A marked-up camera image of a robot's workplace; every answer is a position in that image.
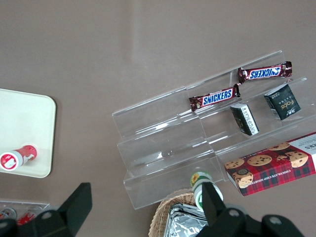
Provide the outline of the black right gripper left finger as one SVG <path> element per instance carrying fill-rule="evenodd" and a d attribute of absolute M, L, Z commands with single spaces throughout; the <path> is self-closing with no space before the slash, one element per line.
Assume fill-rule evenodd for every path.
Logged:
<path fill-rule="evenodd" d="M 35 219 L 37 237 L 74 237 L 92 209 L 91 184 L 81 183 L 57 209 Z"/>

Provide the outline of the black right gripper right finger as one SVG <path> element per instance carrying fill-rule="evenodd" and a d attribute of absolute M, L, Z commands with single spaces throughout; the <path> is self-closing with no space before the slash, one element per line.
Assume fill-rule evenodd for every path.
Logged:
<path fill-rule="evenodd" d="M 202 237 L 240 237 L 245 229 L 245 214 L 237 208 L 227 208 L 212 183 L 202 184 L 202 207 L 208 225 Z"/>

